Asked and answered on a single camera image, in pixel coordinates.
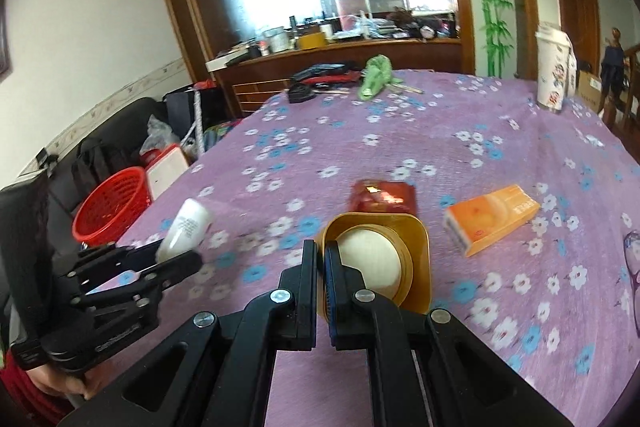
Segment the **person's left hand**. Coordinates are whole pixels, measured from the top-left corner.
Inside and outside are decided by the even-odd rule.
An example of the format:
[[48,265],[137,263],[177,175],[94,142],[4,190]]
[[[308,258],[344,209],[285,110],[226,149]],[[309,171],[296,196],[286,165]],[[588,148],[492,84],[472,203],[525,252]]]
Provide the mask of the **person's left hand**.
[[90,400],[111,381],[113,373],[113,363],[105,361],[82,376],[68,375],[51,365],[29,369],[26,375],[47,395],[81,395],[85,400]]

